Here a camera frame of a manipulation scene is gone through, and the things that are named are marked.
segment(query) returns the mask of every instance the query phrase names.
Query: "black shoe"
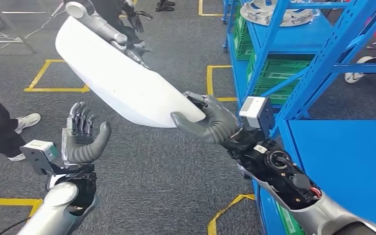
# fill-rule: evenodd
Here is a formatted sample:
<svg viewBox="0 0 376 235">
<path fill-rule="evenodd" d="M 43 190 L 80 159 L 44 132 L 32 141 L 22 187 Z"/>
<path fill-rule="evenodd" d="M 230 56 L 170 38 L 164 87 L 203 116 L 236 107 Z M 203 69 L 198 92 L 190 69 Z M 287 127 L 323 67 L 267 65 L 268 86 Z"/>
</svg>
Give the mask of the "black shoe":
<svg viewBox="0 0 376 235">
<path fill-rule="evenodd" d="M 173 7 L 170 7 L 170 6 L 162 6 L 162 7 L 157 7 L 156 9 L 155 9 L 155 11 L 174 11 L 175 10 L 175 8 L 173 8 Z"/>
<path fill-rule="evenodd" d="M 165 6 L 175 6 L 175 3 L 173 1 L 167 1 L 165 2 Z"/>
</svg>

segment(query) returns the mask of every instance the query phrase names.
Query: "person's leg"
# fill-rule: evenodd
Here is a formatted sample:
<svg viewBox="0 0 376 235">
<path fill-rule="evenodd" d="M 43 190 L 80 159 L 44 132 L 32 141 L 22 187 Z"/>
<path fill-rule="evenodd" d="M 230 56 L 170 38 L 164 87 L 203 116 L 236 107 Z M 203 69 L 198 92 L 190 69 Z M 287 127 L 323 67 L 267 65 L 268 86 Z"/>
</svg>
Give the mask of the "person's leg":
<svg viewBox="0 0 376 235">
<path fill-rule="evenodd" d="M 21 155 L 19 147 L 25 145 L 25 142 L 15 130 L 22 131 L 22 129 L 31 126 L 31 124 L 36 124 L 41 118 L 38 114 L 32 114 L 27 117 L 11 119 L 7 109 L 0 103 L 0 153 L 11 158 L 12 161 L 19 161 L 25 158 L 25 156 L 19 157 Z"/>
<path fill-rule="evenodd" d="M 0 153 L 4 154 L 11 161 L 19 161 L 25 159 L 20 147 L 26 143 L 21 135 L 14 130 L 7 129 L 0 132 Z"/>
<path fill-rule="evenodd" d="M 361 57 L 358 61 L 358 64 L 361 63 L 371 63 L 371 64 L 376 64 L 376 57 L 371 57 L 371 56 L 364 56 Z M 372 74 L 372 73 L 362 73 L 362 72 L 348 72 L 345 73 L 345 81 L 348 83 L 355 83 L 360 80 L 363 76 L 366 74 Z"/>
<path fill-rule="evenodd" d="M 175 3 L 173 1 L 160 0 L 159 2 L 156 3 L 156 5 L 159 7 L 164 6 L 164 5 L 175 6 Z"/>
</svg>

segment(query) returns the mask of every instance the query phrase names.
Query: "yellow floor tape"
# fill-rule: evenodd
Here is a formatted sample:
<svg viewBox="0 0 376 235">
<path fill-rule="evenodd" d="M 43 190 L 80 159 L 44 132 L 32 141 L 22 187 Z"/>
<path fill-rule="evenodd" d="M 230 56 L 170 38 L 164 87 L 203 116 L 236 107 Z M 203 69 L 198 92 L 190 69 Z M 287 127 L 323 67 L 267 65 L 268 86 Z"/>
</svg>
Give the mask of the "yellow floor tape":
<svg viewBox="0 0 376 235">
<path fill-rule="evenodd" d="M 35 76 L 34 80 L 31 82 L 28 88 L 25 88 L 24 92 L 88 92 L 90 91 L 89 86 L 84 85 L 82 88 L 34 88 L 37 85 L 38 81 L 42 78 L 44 73 L 47 71 L 51 63 L 65 63 L 64 60 L 59 59 L 49 59 L 46 60 L 44 65 L 41 67 L 40 71 L 38 72 L 37 76 Z"/>
<path fill-rule="evenodd" d="M 203 0 L 198 0 L 198 15 L 199 16 L 223 16 L 223 14 L 221 13 L 217 13 L 217 14 L 204 14 L 204 10 L 203 10 L 203 6 L 204 6 L 204 3 L 203 3 Z"/>
<path fill-rule="evenodd" d="M 222 69 L 222 68 L 231 68 L 231 65 L 207 65 L 207 75 L 206 75 L 206 83 L 207 83 L 207 94 L 214 95 L 214 88 L 212 86 L 212 70 L 213 69 Z M 236 97 L 217 97 L 218 101 L 237 101 Z"/>
<path fill-rule="evenodd" d="M 42 203 L 42 199 L 0 198 L 0 206 L 31 206 L 29 216 L 32 216 Z"/>
<path fill-rule="evenodd" d="M 244 198 L 248 198 L 251 200 L 255 200 L 254 194 L 240 194 L 237 196 L 226 208 L 220 210 L 215 214 L 214 218 L 210 221 L 207 227 L 208 235 L 217 235 L 217 218 L 220 217 L 224 212 L 226 212 L 228 209 L 230 209 L 232 206 L 234 206 L 236 203 L 241 201 Z"/>
</svg>

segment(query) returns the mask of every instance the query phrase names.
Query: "blue shelving unit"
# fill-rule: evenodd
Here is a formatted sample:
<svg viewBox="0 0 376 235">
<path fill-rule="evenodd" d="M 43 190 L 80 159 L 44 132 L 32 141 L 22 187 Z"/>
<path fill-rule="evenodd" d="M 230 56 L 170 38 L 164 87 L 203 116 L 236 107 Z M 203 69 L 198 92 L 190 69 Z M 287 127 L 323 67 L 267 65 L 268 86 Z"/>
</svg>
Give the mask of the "blue shelving unit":
<svg viewBox="0 0 376 235">
<path fill-rule="evenodd" d="M 303 8 L 345 8 L 345 10 L 336 25 L 325 26 L 327 31 L 323 34 L 317 34 L 316 28 L 311 28 L 312 26 L 308 24 L 301 26 L 302 28 L 306 27 L 306 31 L 301 31 L 306 35 L 306 40 L 301 38 L 301 41 L 291 41 L 287 38 L 286 40 L 280 38 L 279 35 L 286 36 L 286 32 L 295 36 L 295 33 L 292 32 L 300 31 L 299 26 L 279 28 L 285 10 Z M 241 106 L 245 97 L 251 94 L 269 53 L 315 53 L 316 56 L 308 68 L 291 76 L 271 90 L 275 91 L 297 77 L 302 77 L 276 116 L 276 126 L 272 133 L 274 135 L 280 133 L 292 160 L 307 172 L 320 187 L 324 188 L 328 195 L 342 206 L 376 223 L 376 187 L 369 188 L 376 185 L 374 175 L 376 174 L 376 158 L 371 155 L 371 152 L 364 151 L 362 148 L 354 149 L 362 143 L 376 146 L 376 120 L 299 120 L 338 74 L 376 72 L 376 64 L 349 64 L 376 31 L 376 0 L 352 0 L 343 3 L 290 3 L 289 0 L 279 0 L 268 27 L 262 28 L 261 25 L 247 23 L 255 52 L 259 58 L 248 84 L 244 73 L 245 63 L 235 59 L 233 49 L 231 26 L 234 9 L 235 4 L 232 6 L 231 16 L 228 18 L 225 48 L 230 51 L 231 55 L 239 105 Z M 322 19 L 322 16 L 318 18 L 316 24 L 323 25 L 325 19 Z M 299 42 L 302 42 L 301 50 L 299 50 Z M 349 156 L 356 158 L 354 159 L 357 161 L 356 169 L 353 168 L 353 162 L 349 161 Z M 368 169 L 369 175 L 373 177 L 354 177 L 357 175 L 356 170 L 361 169 Z M 256 182 L 253 184 L 257 196 L 257 184 Z M 350 192 L 347 192 L 349 189 L 345 188 L 348 184 L 351 184 Z M 273 198 L 263 189 L 259 196 L 257 199 L 264 230 L 269 235 L 284 235 L 285 231 Z"/>
<path fill-rule="evenodd" d="M 223 1 L 223 17 L 221 18 L 221 20 L 223 21 L 223 23 L 227 23 L 227 15 L 231 7 L 231 4 L 233 1 L 238 1 L 238 0 L 222 0 L 222 1 Z"/>
<path fill-rule="evenodd" d="M 246 2 L 247 0 L 240 0 L 239 3 L 243 5 Z M 234 4 L 231 4 L 229 7 L 230 17 L 228 17 L 227 40 L 224 45 L 225 50 L 228 49 L 229 33 L 231 32 L 233 25 L 234 12 L 237 4 L 238 2 L 234 1 Z M 279 30 L 277 30 L 277 34 L 272 33 L 273 26 L 267 27 L 247 21 L 247 27 L 249 29 L 253 48 L 255 53 L 258 55 L 258 58 L 254 66 L 252 77 L 248 83 L 245 73 L 236 78 L 237 84 L 243 85 L 245 83 L 245 89 L 240 89 L 244 92 L 237 93 L 237 100 L 239 104 L 243 103 L 245 97 L 248 94 L 251 94 L 256 86 L 260 71 L 263 68 L 264 61 L 266 60 L 268 54 L 316 54 L 332 31 L 332 26 L 321 14 L 315 17 L 312 22 L 305 25 L 279 28 Z M 272 35 L 270 43 L 267 43 L 268 40 L 265 38 L 267 35 Z M 264 95 L 272 94 L 275 91 L 276 90 L 269 90 Z"/>
<path fill-rule="evenodd" d="M 228 33 L 227 36 L 228 36 L 229 50 L 235 51 L 233 34 Z M 249 62 L 243 61 L 243 60 L 236 60 L 235 55 L 233 55 L 233 53 L 231 53 L 230 59 L 231 59 L 231 65 L 232 65 L 232 71 L 233 71 L 235 93 L 237 94 L 237 97 L 239 97 L 246 93 L 246 89 L 247 89 L 246 71 L 247 71 L 247 64 Z"/>
</svg>

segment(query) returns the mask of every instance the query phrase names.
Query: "sticker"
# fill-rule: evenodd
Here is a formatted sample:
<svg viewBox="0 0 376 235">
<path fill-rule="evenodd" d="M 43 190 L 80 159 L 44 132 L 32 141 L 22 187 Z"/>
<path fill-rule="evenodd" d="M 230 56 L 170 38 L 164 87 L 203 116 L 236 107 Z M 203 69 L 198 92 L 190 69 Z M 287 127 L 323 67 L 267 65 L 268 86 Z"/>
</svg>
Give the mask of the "sticker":
<svg viewBox="0 0 376 235">
<path fill-rule="evenodd" d="M 261 154 L 264 154 L 265 152 L 267 152 L 267 148 L 261 146 L 261 145 L 256 145 L 254 147 L 255 150 L 259 151 Z"/>
</svg>

